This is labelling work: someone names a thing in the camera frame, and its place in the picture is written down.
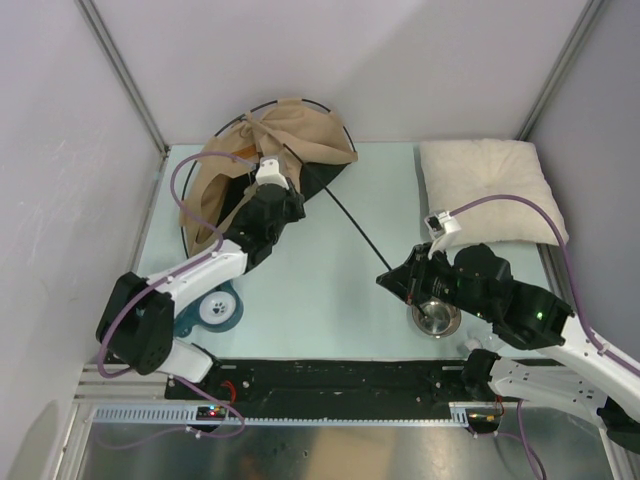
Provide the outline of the black tent pole front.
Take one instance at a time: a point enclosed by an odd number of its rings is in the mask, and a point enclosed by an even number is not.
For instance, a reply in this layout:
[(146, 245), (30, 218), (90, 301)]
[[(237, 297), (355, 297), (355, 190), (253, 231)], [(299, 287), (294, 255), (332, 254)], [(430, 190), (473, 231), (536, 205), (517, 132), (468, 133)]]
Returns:
[(348, 209), (343, 205), (343, 203), (338, 199), (338, 197), (330, 190), (328, 185), (321, 179), (321, 177), (316, 174), (313, 170), (310, 170), (308, 165), (302, 160), (302, 158), (288, 145), (283, 144), (284, 149), (289, 152), (300, 164), (301, 169), (308, 173), (321, 187), (322, 189), (329, 195), (329, 197), (333, 200), (333, 202), (338, 206), (338, 208), (344, 213), (350, 223), (355, 227), (358, 231), (359, 235), (364, 239), (367, 245), (371, 248), (373, 253), (377, 256), (377, 258), (381, 261), (383, 266), (385, 267), (387, 272), (391, 271), (390, 263), (385, 259), (380, 250), (376, 247), (373, 241), (366, 234), (364, 229), (360, 226), (357, 220), (353, 217), (353, 215), (348, 211)]

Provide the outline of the beige fabric pet tent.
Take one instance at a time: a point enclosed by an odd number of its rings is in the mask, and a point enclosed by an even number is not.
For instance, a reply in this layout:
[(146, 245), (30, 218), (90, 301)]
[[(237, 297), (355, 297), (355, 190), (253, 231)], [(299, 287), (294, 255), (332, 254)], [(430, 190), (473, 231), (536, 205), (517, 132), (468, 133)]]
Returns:
[(303, 218), (304, 201), (357, 159), (341, 118), (306, 99), (240, 115), (207, 141), (187, 175), (180, 214), (186, 255), (228, 238), (257, 266), (285, 226)]

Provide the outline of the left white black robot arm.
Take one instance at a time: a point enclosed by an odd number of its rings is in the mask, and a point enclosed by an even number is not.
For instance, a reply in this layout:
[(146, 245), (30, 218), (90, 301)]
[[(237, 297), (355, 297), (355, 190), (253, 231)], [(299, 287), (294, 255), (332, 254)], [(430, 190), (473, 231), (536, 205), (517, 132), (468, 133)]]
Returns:
[(304, 197), (291, 181), (260, 185), (221, 242), (151, 277), (133, 272), (119, 277), (96, 330), (100, 373), (106, 378), (125, 373), (106, 371), (104, 358), (110, 352), (140, 375), (181, 377), (197, 397), (214, 397), (222, 376), (212, 368), (213, 357), (178, 339), (175, 319), (214, 288), (256, 268), (272, 253), (285, 226), (304, 217)]

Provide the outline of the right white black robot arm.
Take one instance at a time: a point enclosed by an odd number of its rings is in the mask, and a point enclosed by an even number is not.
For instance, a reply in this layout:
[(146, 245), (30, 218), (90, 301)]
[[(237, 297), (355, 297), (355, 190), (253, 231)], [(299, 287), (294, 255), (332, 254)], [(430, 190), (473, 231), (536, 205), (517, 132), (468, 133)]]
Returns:
[(574, 308), (552, 292), (516, 280), (509, 262), (489, 246), (465, 247), (448, 259), (430, 244), (418, 244), (407, 260), (376, 282), (409, 306), (437, 299), (472, 314), (509, 346), (536, 351), (572, 372), (561, 379), (476, 349), (461, 378), (469, 398), (516, 397), (564, 411), (638, 452), (638, 361), (587, 328)]

